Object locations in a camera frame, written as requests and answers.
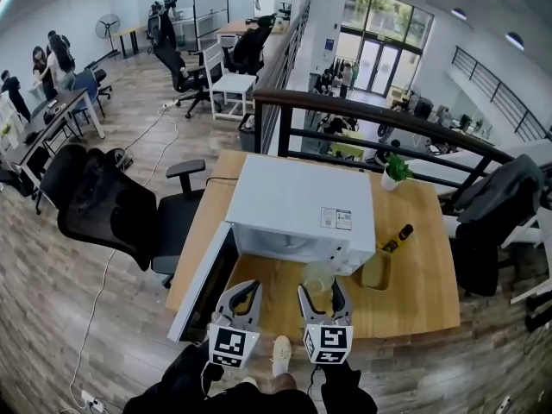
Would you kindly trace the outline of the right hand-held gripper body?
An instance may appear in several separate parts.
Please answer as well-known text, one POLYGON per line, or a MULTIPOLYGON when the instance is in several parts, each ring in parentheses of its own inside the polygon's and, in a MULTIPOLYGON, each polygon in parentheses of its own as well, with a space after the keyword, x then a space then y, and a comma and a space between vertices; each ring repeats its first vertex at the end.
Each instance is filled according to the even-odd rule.
POLYGON ((354 327, 345 313, 304 327, 303 342, 313 364, 343 364, 352 348, 354 327))

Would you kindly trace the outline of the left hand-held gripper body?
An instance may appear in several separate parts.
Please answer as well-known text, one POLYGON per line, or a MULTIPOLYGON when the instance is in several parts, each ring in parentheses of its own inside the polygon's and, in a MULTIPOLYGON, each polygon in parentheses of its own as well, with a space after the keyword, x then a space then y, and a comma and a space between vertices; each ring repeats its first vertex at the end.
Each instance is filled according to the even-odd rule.
POLYGON ((259 338, 258 313, 237 314, 221 307, 209 325, 209 363, 244 368, 259 338))

